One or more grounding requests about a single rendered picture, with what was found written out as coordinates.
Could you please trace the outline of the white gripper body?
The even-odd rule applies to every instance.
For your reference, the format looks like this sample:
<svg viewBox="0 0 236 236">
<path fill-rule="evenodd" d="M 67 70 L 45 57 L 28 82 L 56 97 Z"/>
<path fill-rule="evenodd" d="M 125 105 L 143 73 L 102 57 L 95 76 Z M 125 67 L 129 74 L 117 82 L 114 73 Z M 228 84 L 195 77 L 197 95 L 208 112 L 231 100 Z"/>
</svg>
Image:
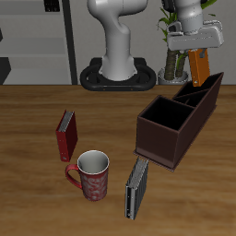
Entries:
<svg viewBox="0 0 236 236">
<path fill-rule="evenodd" d="M 167 44 L 170 50 L 190 50 L 218 48 L 224 42 L 222 24 L 218 20 L 206 20 L 196 34 L 183 33 L 179 21 L 172 22 L 167 27 Z"/>
</svg>

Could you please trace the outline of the orange book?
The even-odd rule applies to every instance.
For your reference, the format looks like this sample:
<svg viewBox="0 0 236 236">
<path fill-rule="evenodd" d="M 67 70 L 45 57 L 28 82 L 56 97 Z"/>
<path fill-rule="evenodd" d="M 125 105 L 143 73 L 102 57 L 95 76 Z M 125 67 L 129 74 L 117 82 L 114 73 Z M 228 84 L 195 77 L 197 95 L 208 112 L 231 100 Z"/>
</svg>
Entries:
<svg viewBox="0 0 236 236">
<path fill-rule="evenodd" d="M 188 51 L 189 65 L 191 68 L 191 76 L 194 87 L 201 87 L 210 76 L 207 50 L 205 58 L 199 57 L 199 53 L 201 52 L 202 49 Z"/>
</svg>

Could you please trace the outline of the dark brown desk caddy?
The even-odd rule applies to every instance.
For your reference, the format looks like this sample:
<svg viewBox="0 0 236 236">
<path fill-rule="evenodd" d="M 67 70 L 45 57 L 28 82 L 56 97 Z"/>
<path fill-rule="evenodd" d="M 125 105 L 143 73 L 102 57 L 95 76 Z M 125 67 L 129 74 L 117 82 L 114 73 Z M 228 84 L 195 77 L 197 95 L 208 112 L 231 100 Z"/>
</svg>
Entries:
<svg viewBox="0 0 236 236">
<path fill-rule="evenodd" d="M 137 116 L 134 153 L 174 171 L 215 110 L 223 75 L 186 82 L 172 99 L 158 95 Z"/>
</svg>

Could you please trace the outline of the black and white striped book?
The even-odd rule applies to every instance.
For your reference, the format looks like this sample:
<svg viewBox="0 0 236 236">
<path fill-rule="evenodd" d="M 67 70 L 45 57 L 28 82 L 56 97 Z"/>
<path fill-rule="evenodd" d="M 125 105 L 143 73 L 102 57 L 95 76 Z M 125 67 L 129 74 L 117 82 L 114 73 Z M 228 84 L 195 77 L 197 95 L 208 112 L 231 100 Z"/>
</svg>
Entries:
<svg viewBox="0 0 236 236">
<path fill-rule="evenodd" d="M 136 214 L 147 188 L 147 178 L 148 161 L 137 158 L 136 164 L 125 185 L 124 215 L 127 218 L 136 219 Z"/>
</svg>

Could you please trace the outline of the red book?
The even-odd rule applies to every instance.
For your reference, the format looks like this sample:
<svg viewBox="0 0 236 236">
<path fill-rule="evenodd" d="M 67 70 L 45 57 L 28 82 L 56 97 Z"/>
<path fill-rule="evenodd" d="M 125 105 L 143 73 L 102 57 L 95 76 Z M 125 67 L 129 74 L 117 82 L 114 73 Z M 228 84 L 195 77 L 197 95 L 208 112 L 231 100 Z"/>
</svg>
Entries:
<svg viewBox="0 0 236 236">
<path fill-rule="evenodd" d="M 55 133 L 60 159 L 63 162 L 69 162 L 77 144 L 77 124 L 74 112 L 64 112 Z"/>
</svg>

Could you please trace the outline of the green pot plant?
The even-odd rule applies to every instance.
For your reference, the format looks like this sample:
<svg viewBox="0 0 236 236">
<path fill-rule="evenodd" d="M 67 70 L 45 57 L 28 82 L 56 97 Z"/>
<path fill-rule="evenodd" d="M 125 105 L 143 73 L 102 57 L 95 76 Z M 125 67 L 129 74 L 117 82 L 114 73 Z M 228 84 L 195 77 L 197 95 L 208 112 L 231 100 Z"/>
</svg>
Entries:
<svg viewBox="0 0 236 236">
<path fill-rule="evenodd" d="M 168 32 L 163 29 L 159 24 L 164 22 L 166 26 L 169 26 L 177 19 L 177 14 L 172 13 L 170 10 L 166 10 L 163 6 L 161 9 L 165 15 L 161 18 L 157 24 L 158 29 L 162 30 L 167 41 Z M 188 74 L 183 70 L 185 64 L 185 58 L 188 56 L 187 52 L 180 51 L 167 51 L 166 65 L 164 69 L 159 71 L 159 84 L 160 85 L 183 85 L 188 80 Z"/>
</svg>

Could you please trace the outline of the black box on shelf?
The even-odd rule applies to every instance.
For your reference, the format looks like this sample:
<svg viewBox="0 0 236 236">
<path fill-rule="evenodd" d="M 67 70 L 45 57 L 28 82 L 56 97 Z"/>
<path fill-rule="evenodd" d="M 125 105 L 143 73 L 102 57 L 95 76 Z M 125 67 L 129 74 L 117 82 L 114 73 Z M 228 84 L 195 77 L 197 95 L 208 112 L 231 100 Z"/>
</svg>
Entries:
<svg viewBox="0 0 236 236">
<path fill-rule="evenodd" d="M 59 0 L 43 0 L 44 9 L 46 12 L 59 12 Z"/>
</svg>

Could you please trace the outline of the grey shelf unit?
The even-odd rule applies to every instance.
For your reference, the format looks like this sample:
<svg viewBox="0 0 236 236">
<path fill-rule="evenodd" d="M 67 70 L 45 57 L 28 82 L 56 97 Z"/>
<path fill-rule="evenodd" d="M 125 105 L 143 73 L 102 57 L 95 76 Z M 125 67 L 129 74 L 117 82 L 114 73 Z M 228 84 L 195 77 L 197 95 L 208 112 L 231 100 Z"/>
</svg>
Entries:
<svg viewBox="0 0 236 236">
<path fill-rule="evenodd" d="M 3 85 L 75 85 L 77 66 L 70 0 L 46 12 L 43 0 L 0 0 L 0 57 L 11 72 Z"/>
</svg>

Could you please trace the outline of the red patterned mug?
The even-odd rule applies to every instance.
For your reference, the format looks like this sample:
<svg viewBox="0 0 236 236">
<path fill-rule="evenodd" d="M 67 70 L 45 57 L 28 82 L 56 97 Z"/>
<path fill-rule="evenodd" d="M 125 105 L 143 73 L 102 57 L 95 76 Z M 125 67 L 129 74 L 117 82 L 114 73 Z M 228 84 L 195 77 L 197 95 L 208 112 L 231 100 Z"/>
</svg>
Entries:
<svg viewBox="0 0 236 236">
<path fill-rule="evenodd" d="M 100 201 L 107 194 L 108 156 L 98 150 L 84 152 L 77 159 L 77 164 L 65 168 L 66 179 L 83 191 L 89 201 Z"/>
</svg>

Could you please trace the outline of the dark angular object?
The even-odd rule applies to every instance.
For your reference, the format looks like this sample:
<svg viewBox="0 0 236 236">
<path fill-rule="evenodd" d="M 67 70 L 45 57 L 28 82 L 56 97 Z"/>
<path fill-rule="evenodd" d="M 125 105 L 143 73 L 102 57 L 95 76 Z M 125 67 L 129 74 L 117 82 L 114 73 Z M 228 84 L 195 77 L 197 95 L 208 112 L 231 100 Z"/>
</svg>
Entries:
<svg viewBox="0 0 236 236">
<path fill-rule="evenodd" d="M 7 57 L 0 57 L 0 85 L 3 85 L 9 73 L 11 72 L 11 65 Z"/>
</svg>

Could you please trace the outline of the flat black base plate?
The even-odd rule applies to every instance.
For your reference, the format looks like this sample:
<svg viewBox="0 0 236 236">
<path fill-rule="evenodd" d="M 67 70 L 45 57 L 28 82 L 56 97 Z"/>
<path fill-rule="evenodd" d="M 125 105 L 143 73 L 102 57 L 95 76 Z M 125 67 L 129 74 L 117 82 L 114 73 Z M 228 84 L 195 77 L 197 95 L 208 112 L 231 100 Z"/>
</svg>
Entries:
<svg viewBox="0 0 236 236">
<path fill-rule="evenodd" d="M 137 73 L 124 81 L 112 81 L 99 73 L 101 58 L 93 58 L 89 66 L 80 74 L 80 83 L 84 89 L 91 91 L 145 91 L 156 85 L 156 73 L 147 66 L 142 57 L 135 57 Z"/>
</svg>

